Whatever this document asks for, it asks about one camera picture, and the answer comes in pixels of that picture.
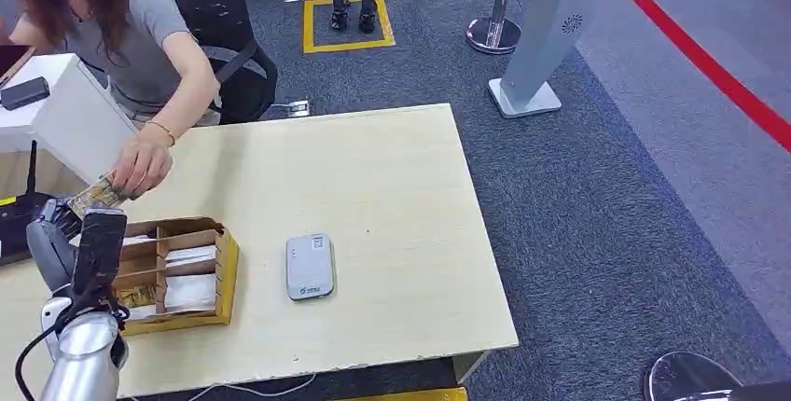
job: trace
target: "white desk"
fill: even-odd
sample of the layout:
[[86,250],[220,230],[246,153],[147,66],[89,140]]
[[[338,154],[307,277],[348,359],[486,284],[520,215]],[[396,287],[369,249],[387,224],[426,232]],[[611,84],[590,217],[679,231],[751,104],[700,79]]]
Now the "white desk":
[[109,171],[123,143],[136,132],[76,55],[33,57],[7,87],[39,76],[49,83],[48,98],[13,111],[0,107],[0,199],[20,194],[20,185],[24,190],[27,162],[20,157],[26,156],[17,153],[29,151],[32,140],[77,177],[92,183]]
[[[451,109],[446,104],[190,130],[164,184],[130,219],[208,215],[241,247],[233,318],[130,338],[121,395],[456,356],[463,380],[518,345]],[[326,232],[337,285],[295,303],[285,241]],[[32,263],[0,269],[8,368],[38,333],[47,288]],[[34,350],[25,375],[51,368]],[[0,372],[0,398],[18,396]]]

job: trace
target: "gray t-shirt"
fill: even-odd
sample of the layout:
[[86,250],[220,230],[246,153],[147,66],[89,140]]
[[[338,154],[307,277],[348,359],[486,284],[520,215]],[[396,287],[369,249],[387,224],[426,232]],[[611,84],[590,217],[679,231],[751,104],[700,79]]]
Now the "gray t-shirt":
[[65,51],[110,76],[111,93],[134,113],[156,114],[170,100],[181,76],[162,49],[168,35],[187,32],[187,24],[174,0],[129,0],[129,28],[120,54],[104,52],[102,31],[96,21],[71,15],[74,30],[66,34]]

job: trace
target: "money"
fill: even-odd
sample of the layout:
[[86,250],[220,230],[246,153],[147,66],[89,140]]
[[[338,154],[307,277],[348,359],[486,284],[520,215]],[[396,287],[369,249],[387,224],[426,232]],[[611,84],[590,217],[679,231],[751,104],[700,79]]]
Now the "money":
[[85,213],[89,208],[115,208],[126,199],[128,199],[126,196],[113,189],[112,173],[110,173],[74,196],[68,204],[80,219],[85,219]]
[[157,302],[157,286],[155,284],[132,289],[117,289],[115,293],[118,303],[127,308],[139,308]]

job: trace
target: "floor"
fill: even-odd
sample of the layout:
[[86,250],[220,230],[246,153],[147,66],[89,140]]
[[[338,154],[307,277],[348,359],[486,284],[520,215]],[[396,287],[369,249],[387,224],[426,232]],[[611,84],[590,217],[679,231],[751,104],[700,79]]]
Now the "floor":
[[[508,57],[463,39],[492,0],[386,1],[395,46],[312,55],[295,35],[300,3],[248,6],[280,66],[281,103],[308,97],[317,114],[451,103],[521,341],[474,374],[470,399],[636,400],[645,367],[672,350],[710,355],[745,382],[789,379],[791,155],[631,0],[596,0],[550,80],[563,109],[512,120],[484,88]],[[519,20],[527,0],[511,1]],[[791,118],[788,0],[657,1]],[[320,375],[282,399],[450,385],[439,360]]]
[[[791,0],[655,0],[791,119]],[[791,353],[791,155],[631,0],[596,0],[577,44],[651,158]]]

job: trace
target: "red line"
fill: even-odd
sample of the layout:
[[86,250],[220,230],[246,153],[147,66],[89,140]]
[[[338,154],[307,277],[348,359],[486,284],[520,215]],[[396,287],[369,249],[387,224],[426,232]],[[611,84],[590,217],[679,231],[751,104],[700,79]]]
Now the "red line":
[[739,82],[706,52],[692,37],[678,26],[653,0],[633,0],[659,29],[697,66],[734,104],[771,136],[777,143],[791,152],[791,125],[771,110],[755,94]]

